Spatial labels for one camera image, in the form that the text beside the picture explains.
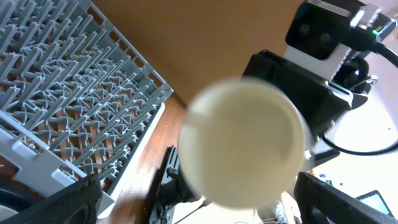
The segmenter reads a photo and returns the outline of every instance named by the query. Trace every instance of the brown cardboard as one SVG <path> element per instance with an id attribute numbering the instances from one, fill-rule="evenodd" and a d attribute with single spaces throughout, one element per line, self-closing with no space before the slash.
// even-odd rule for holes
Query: brown cardboard
<path id="1" fill-rule="evenodd" d="M 94 0 L 188 103 L 204 86 L 239 78 L 250 56 L 279 55 L 301 0 Z"/>

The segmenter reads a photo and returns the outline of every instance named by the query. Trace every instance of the cable connector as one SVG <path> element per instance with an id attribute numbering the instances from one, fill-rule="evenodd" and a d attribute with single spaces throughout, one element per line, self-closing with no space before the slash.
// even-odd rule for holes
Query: cable connector
<path id="1" fill-rule="evenodd" d="M 354 29 L 350 29 L 347 37 L 341 43 L 353 50 L 363 52 L 366 50 L 374 51 L 378 41 L 377 35 L 373 34 L 371 30 L 355 27 Z"/>

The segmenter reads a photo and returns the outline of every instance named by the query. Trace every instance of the white plastic part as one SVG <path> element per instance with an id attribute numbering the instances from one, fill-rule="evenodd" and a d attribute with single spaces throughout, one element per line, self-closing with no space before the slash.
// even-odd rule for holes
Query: white plastic part
<path id="1" fill-rule="evenodd" d="M 326 60 L 319 60 L 294 47 L 288 46 L 284 58 L 330 81 L 340 69 L 350 51 L 349 47 L 339 44 Z"/>
<path id="2" fill-rule="evenodd" d="M 0 222 L 3 220 L 8 219 L 9 217 L 18 214 L 17 211 L 9 208 L 9 207 L 5 207 L 3 205 L 0 205 Z"/>
<path id="3" fill-rule="evenodd" d="M 261 81 L 218 83 L 188 107 L 178 158 L 190 188 L 212 202 L 249 208 L 273 202 L 294 182 L 309 149 L 293 103 Z"/>

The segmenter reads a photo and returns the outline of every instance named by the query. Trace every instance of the wooden surface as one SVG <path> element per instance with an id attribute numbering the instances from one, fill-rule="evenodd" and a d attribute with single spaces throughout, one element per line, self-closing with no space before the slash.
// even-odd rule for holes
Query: wooden surface
<path id="1" fill-rule="evenodd" d="M 185 107 L 174 95 L 165 102 L 165 106 L 166 109 L 139 159 L 138 169 L 120 194 L 109 218 L 101 224 L 147 222 L 144 209 L 149 209 L 154 199 L 155 189 L 151 187 L 155 173 L 162 165 L 167 147 L 177 145 L 178 132 L 185 113 Z"/>
<path id="2" fill-rule="evenodd" d="M 215 80 L 241 77 L 252 54 L 283 55 L 302 0 L 93 0 L 188 103 Z"/>

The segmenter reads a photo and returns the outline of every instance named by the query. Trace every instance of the gray plastic dish rack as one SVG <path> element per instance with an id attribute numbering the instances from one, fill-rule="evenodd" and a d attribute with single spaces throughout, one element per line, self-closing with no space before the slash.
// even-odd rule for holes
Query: gray plastic dish rack
<path id="1" fill-rule="evenodd" d="M 0 11 L 0 155 L 45 197 L 98 174 L 108 216 L 173 89 L 90 1 Z"/>

